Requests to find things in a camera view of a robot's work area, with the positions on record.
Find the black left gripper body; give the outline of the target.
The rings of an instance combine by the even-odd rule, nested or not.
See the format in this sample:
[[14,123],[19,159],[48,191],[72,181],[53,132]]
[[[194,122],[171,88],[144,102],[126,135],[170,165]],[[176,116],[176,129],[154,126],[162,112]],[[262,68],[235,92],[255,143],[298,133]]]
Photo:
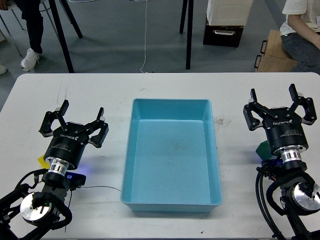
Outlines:
[[68,169],[78,168],[81,157],[89,142],[89,134],[83,131],[84,125],[74,122],[67,123],[68,131],[62,127],[53,131],[53,138],[43,159],[50,164],[54,158],[69,163]]

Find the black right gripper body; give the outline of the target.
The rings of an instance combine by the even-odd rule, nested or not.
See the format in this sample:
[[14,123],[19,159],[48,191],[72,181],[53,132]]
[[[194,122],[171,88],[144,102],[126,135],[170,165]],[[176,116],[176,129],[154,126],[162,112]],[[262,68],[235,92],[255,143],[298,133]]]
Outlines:
[[272,108],[262,120],[267,142],[272,155],[280,154],[281,149],[296,146],[305,151],[309,148],[302,118],[295,112],[289,113],[286,107]]

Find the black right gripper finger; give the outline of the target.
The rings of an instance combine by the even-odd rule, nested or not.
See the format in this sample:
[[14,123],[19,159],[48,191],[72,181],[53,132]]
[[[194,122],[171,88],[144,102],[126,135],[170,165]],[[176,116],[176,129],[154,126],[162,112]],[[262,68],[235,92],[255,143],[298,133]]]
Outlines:
[[271,117],[273,120],[278,119],[277,115],[271,109],[258,103],[256,91],[254,88],[250,90],[250,97],[251,98],[249,99],[248,104],[243,107],[243,115],[250,131],[254,131],[257,128],[263,126],[262,122],[259,119],[253,117],[252,112],[258,114],[263,120],[267,116]]
[[317,120],[316,108],[313,99],[311,97],[305,98],[302,93],[298,93],[294,83],[289,86],[288,90],[293,103],[291,107],[287,109],[287,114],[285,116],[287,118],[291,118],[298,106],[302,106],[305,115],[301,122],[311,126]]

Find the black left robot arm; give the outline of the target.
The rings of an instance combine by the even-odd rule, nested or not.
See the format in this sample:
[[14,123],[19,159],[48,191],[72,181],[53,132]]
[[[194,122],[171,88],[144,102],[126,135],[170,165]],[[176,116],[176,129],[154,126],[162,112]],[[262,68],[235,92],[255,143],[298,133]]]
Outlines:
[[68,192],[82,187],[86,176],[75,173],[87,144],[101,148],[109,131],[101,107],[96,120],[85,125],[65,122],[64,115],[69,107],[64,100],[60,108],[46,112],[39,132],[52,140],[44,154],[49,165],[29,172],[34,184],[22,180],[15,189],[0,200],[0,238],[16,240],[10,221],[20,214],[35,229],[26,234],[25,240],[39,240],[50,230],[66,227],[72,221],[72,212],[65,205]]

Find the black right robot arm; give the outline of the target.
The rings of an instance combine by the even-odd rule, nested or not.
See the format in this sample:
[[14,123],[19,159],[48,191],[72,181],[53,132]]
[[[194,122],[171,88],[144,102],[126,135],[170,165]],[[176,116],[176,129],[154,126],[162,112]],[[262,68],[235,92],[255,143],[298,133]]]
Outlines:
[[301,216],[320,210],[320,187],[306,172],[307,164],[301,153],[309,147],[302,125],[311,126],[316,120],[316,109],[311,97],[298,93],[289,86],[292,99],[290,107],[267,108],[258,103],[255,89],[243,107],[248,129],[263,128],[266,141],[256,149],[261,158],[257,167],[255,194],[259,209],[273,232],[273,238],[285,239],[274,222],[268,208],[286,216],[294,232],[294,240],[318,240],[319,230],[308,231]]

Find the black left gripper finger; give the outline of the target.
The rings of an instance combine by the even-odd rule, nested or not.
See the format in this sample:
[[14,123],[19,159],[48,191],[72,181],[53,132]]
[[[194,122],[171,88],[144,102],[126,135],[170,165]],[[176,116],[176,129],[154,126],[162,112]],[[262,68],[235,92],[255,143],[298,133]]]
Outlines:
[[61,105],[55,111],[47,111],[44,115],[42,124],[40,126],[39,132],[43,137],[51,137],[53,136],[52,123],[54,120],[58,120],[60,126],[62,127],[63,132],[67,132],[69,130],[67,123],[65,122],[63,116],[65,115],[67,109],[69,107],[69,101],[65,99]]
[[96,120],[87,123],[81,127],[79,134],[86,133],[88,136],[99,129],[99,133],[97,135],[89,138],[88,143],[92,144],[96,148],[101,148],[102,144],[106,138],[106,135],[109,131],[109,125],[105,122],[104,108],[100,107]]

